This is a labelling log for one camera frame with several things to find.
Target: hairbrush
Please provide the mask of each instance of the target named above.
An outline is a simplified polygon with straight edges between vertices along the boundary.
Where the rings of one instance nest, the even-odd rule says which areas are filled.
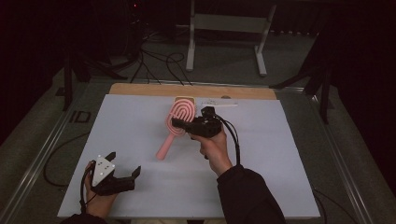
[[[165,124],[168,127],[169,134],[158,150],[156,157],[162,161],[175,137],[180,137],[186,132],[181,128],[176,128],[172,125],[172,119],[182,119],[191,122],[195,117],[195,100],[192,97],[177,97],[166,117]]]

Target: black sleeve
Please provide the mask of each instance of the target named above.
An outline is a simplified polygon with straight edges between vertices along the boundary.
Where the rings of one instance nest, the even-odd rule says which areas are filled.
[[[94,217],[90,214],[73,215],[61,224],[107,224],[102,218]]]
[[[286,223],[261,175],[236,165],[218,178],[227,224]]]

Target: metal frame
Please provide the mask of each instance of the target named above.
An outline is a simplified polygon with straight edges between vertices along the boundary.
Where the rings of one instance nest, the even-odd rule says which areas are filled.
[[[324,131],[327,141],[330,144],[330,147],[332,149],[330,150],[332,154],[332,159],[334,160],[335,167],[337,168],[341,180],[343,181],[343,184],[346,189],[346,193],[349,196],[349,200],[352,203],[357,218],[359,219],[359,223],[360,224],[374,223],[369,213],[369,210],[363,198],[361,197],[361,193],[359,191],[358,185],[354,181],[352,174],[349,172],[349,169],[347,168],[347,163],[343,158],[340,148],[337,146],[334,140],[331,128],[324,123],[321,115],[318,113],[318,106],[320,105],[317,97],[316,96],[312,97],[310,103],[312,109],[316,112],[314,114],[316,115],[318,124],[321,126],[321,129]]]
[[[78,83],[75,92],[77,99],[79,99],[79,97],[83,94],[86,86],[87,84]],[[35,184],[35,181],[40,175],[46,160],[50,156],[51,151],[55,148],[58,139],[61,137],[64,131],[64,127],[70,120],[70,117],[72,115],[72,112],[74,111],[77,102],[78,100],[73,101],[68,109],[64,111],[59,117],[46,142],[38,152],[33,162],[30,164],[29,168],[26,170],[25,174],[21,178],[20,184],[17,186],[13,195],[8,200],[5,208],[0,213],[0,223],[7,224],[13,222],[14,218],[18,214],[18,211],[21,209],[21,206],[23,205],[28,194],[30,193],[30,190]]]
[[[195,29],[236,31],[262,34],[262,40],[258,46],[254,47],[254,52],[259,67],[259,74],[262,77],[266,77],[267,70],[265,68],[264,58],[262,57],[262,49],[268,36],[275,11],[276,5],[271,6],[270,12],[266,18],[195,14],[195,0],[191,0],[190,44],[187,53],[186,70],[190,72],[193,70],[194,66]]]

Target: white paper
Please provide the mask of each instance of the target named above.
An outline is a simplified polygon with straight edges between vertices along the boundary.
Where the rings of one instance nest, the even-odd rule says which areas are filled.
[[[139,165],[135,190],[121,193],[111,217],[223,217],[217,176],[199,153],[199,143],[175,138],[164,161],[155,154],[169,134],[164,120],[174,97],[107,95],[64,197],[59,217],[79,213],[79,184],[88,161],[116,151],[115,177]],[[197,115],[202,101],[196,98]],[[319,217],[298,150],[279,101],[238,100],[237,106],[216,107],[239,136],[241,164],[261,174],[285,217]],[[234,144],[228,150],[235,164]]]

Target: metal stand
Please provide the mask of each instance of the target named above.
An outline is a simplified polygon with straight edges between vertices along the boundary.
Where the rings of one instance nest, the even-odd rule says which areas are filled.
[[[195,29],[236,31],[236,32],[262,34],[262,41],[260,42],[259,46],[255,46],[254,52],[256,55],[260,76],[262,77],[267,76],[264,59],[262,57],[262,49],[264,47],[265,40],[270,30],[271,21],[272,18],[274,17],[276,10],[276,5],[271,6],[267,18],[195,14],[194,5],[195,5],[195,0],[191,0],[190,44],[189,44],[189,52],[187,54],[187,65],[186,65],[187,71],[189,72],[192,71],[194,65]]]
[[[298,75],[291,77],[281,83],[270,85],[271,89],[283,89],[290,84],[301,80],[305,77],[311,77],[304,87],[304,93],[307,95],[315,95],[320,86],[322,87],[320,95],[319,114],[323,121],[328,124],[327,107],[329,103],[330,80],[332,76],[332,67],[330,65],[314,66],[305,72],[300,72]]]
[[[68,109],[73,101],[73,71],[75,72],[78,81],[88,82],[91,79],[91,75],[86,68],[87,64],[102,71],[114,79],[127,79],[127,77],[118,75],[117,73],[111,71],[111,69],[108,69],[94,61],[84,53],[78,52],[71,47],[66,47],[64,49],[64,111]]]

